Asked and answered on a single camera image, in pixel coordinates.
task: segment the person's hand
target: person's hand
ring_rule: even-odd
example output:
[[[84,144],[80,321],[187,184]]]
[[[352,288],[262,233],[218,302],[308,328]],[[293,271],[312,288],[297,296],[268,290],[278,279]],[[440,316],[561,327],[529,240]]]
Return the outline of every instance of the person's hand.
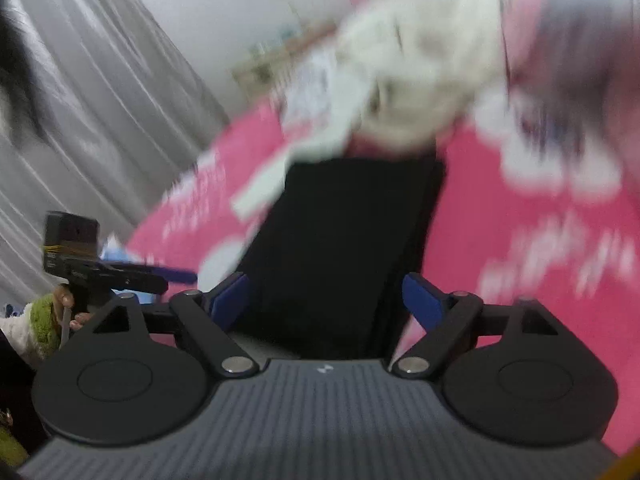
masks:
[[[62,324],[62,316],[66,308],[73,308],[74,295],[71,294],[66,285],[58,285],[53,291],[53,311],[56,316],[58,324]],[[80,330],[84,324],[91,319],[91,314],[87,312],[81,312],[77,314],[71,323],[69,328],[76,332]]]

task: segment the metal pivot screw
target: metal pivot screw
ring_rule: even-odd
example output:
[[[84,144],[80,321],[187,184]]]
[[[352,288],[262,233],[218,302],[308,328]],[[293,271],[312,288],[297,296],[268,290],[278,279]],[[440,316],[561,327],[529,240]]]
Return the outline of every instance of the metal pivot screw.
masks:
[[[202,306],[203,294],[197,289],[192,288],[190,290],[184,290],[182,292],[185,298],[189,298],[191,301],[196,303],[198,306]]]
[[[420,374],[428,370],[429,362],[421,357],[404,357],[398,362],[398,368],[405,374]]]
[[[242,374],[251,370],[254,367],[254,362],[248,357],[236,355],[222,361],[222,367],[230,374]]]

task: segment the white cloth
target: white cloth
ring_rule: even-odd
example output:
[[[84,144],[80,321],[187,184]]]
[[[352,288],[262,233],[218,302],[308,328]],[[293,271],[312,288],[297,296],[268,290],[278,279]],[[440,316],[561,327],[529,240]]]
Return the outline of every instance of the white cloth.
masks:
[[[376,0],[341,28],[338,58],[375,81],[360,136],[424,146],[504,74],[500,0]]]
[[[31,303],[21,316],[0,318],[0,330],[15,352],[31,367],[37,368],[44,355],[31,326]]]
[[[292,161],[341,155],[355,129],[396,153],[431,142],[504,74],[500,0],[377,0],[345,22],[336,47],[326,125],[276,153],[232,197],[241,220],[277,199]]]

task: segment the white curtain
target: white curtain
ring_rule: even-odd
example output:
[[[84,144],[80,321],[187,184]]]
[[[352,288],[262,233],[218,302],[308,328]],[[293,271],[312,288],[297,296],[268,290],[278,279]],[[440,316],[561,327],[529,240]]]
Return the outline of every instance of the white curtain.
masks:
[[[96,218],[102,238],[126,240],[227,118],[139,0],[5,7],[49,137],[17,150],[0,118],[0,303],[24,304],[56,281],[41,270],[48,210]]]

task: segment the pink mat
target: pink mat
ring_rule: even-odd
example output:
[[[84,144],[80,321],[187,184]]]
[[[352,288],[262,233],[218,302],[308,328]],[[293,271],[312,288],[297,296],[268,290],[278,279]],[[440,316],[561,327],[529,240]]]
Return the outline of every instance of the pink mat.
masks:
[[[500,92],[494,97],[476,114],[480,134],[470,123],[443,146],[447,179],[422,273],[442,290],[469,290],[488,302],[525,294],[545,304],[618,380],[620,402],[605,442],[622,452],[640,428],[637,212],[622,172],[598,158],[599,146],[587,146],[581,165],[527,151]],[[127,249],[148,262],[201,269],[207,285],[216,280],[203,276],[210,263],[232,261],[261,220],[240,222],[229,198],[286,142],[268,105],[237,120]],[[398,354],[422,334],[409,323]]]

